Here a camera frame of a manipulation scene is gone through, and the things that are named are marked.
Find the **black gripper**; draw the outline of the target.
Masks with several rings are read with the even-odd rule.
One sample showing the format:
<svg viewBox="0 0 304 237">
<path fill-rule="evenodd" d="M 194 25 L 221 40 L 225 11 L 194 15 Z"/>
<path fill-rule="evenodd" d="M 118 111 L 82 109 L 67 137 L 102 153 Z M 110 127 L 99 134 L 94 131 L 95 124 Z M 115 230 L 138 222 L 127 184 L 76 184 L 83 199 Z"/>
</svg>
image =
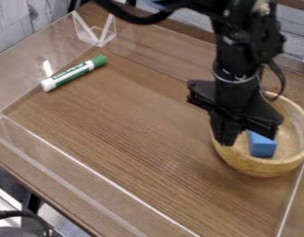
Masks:
<svg viewBox="0 0 304 237">
<path fill-rule="evenodd" d="M 211 130 L 218 143 L 234 146 L 246 130 L 275 139 L 283 115 L 262 97 L 255 81 L 188 81 L 187 87 L 188 102 L 210 113 Z"/>
</svg>

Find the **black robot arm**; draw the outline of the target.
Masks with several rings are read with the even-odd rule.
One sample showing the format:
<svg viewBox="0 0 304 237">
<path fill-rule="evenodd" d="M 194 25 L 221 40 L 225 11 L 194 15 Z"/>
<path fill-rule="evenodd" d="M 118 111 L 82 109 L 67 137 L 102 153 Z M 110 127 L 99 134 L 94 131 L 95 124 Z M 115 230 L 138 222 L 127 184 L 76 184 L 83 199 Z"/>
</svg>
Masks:
<svg viewBox="0 0 304 237">
<path fill-rule="evenodd" d="M 271 106 L 279 98 L 262 88 L 263 69 L 286 81 L 274 57 L 282 53 L 275 0 L 151 0 L 151 5 L 175 12 L 190 8 L 211 18 L 217 37 L 213 81 L 190 81 L 188 102 L 206 109 L 218 143 L 233 146 L 239 134 L 253 130 L 277 136 L 283 116 Z"/>
</svg>

